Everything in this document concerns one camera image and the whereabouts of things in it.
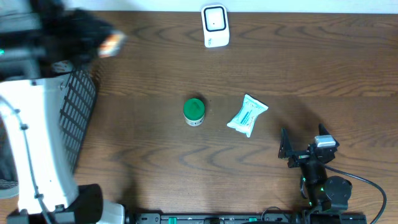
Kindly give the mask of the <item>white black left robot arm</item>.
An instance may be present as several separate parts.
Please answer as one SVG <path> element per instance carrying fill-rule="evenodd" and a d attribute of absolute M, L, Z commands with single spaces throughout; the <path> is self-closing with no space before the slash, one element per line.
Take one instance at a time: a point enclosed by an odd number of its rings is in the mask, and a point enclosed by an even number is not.
<path fill-rule="evenodd" d="M 94 90 L 52 65 L 79 73 L 119 53 L 126 36 L 62 1 L 1 2 L 1 119 L 17 172 L 18 208 L 8 223 L 131 223 L 98 184 L 77 185 L 66 154 L 82 140 Z"/>

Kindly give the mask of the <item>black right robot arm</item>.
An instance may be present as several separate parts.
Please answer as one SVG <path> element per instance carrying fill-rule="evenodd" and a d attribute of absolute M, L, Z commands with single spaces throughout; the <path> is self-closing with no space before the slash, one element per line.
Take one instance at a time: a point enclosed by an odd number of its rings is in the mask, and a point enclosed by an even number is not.
<path fill-rule="evenodd" d="M 287 130 L 281 129 L 278 158 L 287 159 L 289 168 L 300 168 L 302 183 L 307 191 L 310 206 L 319 212 L 343 212 L 348 209 L 352 184 L 340 176 L 328 176 L 326 164 L 335 158 L 339 142 L 318 125 L 319 134 L 305 150 L 293 149 Z"/>

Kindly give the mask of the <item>green lid jar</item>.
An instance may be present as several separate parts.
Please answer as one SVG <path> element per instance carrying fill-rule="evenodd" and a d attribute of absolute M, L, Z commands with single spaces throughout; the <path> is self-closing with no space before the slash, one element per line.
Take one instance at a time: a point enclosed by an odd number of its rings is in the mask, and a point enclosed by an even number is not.
<path fill-rule="evenodd" d="M 205 119 L 205 104 L 198 98 L 190 98 L 183 106 L 185 122 L 190 126 L 199 126 Z"/>

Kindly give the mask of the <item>mint green wipes pack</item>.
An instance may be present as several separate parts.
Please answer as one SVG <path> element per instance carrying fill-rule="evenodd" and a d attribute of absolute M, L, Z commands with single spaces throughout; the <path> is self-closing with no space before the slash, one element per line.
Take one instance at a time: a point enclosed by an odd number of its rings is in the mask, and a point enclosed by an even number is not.
<path fill-rule="evenodd" d="M 257 117 L 268 110 L 268 106 L 252 96 L 245 94 L 242 107 L 235 117 L 227 124 L 227 127 L 243 133 L 247 138 L 251 137 Z"/>

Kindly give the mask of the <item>dark grey plastic basket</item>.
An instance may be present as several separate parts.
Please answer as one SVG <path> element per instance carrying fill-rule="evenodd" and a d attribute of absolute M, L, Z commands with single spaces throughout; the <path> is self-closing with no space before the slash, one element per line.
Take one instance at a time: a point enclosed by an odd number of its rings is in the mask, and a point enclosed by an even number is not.
<path fill-rule="evenodd" d="M 66 72 L 60 85 L 59 125 L 65 154 L 74 172 L 83 145 L 88 123 L 96 103 L 97 93 L 87 70 Z M 1 123 L 1 198 L 18 195 L 17 173 L 5 125 Z"/>

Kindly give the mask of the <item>small orange carton box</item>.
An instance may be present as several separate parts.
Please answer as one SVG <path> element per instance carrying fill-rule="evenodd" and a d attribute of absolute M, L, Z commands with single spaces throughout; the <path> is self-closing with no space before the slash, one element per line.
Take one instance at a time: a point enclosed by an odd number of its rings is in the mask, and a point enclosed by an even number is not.
<path fill-rule="evenodd" d="M 117 55 L 125 40 L 126 35 L 123 32 L 119 30 L 113 31 L 98 47 L 98 57 L 106 58 Z"/>

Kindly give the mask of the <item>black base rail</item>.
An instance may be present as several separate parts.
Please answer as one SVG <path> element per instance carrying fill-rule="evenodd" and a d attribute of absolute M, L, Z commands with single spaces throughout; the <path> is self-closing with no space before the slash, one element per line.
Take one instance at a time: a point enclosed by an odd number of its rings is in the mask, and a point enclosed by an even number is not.
<path fill-rule="evenodd" d="M 326 215 L 311 214 L 308 218 L 283 213 L 264 215 L 161 215 L 158 213 L 138 213 L 134 216 L 135 224 L 366 224 L 364 215 Z"/>

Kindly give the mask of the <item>white black barcode scanner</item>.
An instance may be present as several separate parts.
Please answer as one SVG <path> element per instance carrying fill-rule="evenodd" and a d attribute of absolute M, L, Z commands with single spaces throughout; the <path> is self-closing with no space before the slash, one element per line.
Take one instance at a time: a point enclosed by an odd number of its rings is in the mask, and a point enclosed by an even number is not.
<path fill-rule="evenodd" d="M 222 4 L 204 6 L 201 9 L 204 45 L 207 48 L 229 44 L 230 32 L 227 10 Z"/>

